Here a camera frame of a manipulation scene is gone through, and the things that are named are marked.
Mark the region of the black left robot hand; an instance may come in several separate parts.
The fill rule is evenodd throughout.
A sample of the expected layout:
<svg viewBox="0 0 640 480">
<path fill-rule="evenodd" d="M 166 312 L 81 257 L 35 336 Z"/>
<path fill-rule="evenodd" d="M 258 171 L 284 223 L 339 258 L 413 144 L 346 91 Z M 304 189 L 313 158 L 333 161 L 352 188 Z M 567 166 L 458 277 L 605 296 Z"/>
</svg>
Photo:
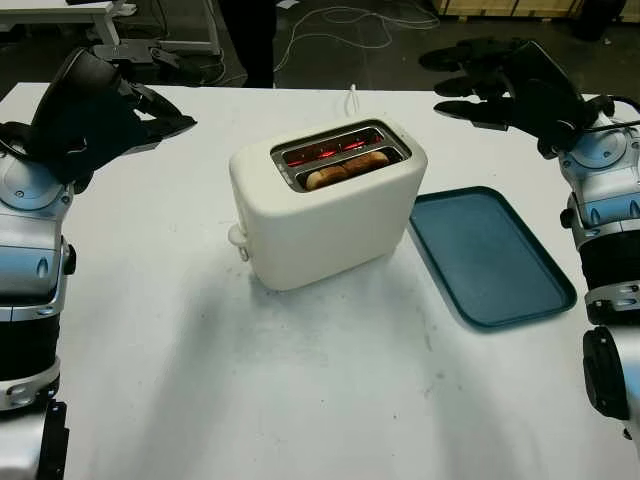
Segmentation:
<svg viewBox="0 0 640 480">
<path fill-rule="evenodd" d="M 153 149 L 195 125 L 193 117 L 164 96 L 78 48 L 41 98 L 25 150 L 60 183 L 70 184 L 90 179 L 130 151 Z"/>
</svg>

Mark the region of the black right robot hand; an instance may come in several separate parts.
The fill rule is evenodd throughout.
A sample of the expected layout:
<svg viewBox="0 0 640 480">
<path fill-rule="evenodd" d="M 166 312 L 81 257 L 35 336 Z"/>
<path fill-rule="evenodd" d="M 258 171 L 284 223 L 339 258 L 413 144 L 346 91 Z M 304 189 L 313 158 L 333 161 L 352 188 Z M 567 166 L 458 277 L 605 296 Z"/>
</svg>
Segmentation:
<svg viewBox="0 0 640 480">
<path fill-rule="evenodd" d="M 567 75 L 533 40 L 463 40 L 423 54 L 419 64 L 460 74 L 434 86 L 445 99 L 437 113 L 477 128 L 516 128 L 537 139 L 546 159 L 570 150 L 594 122 Z"/>
</svg>

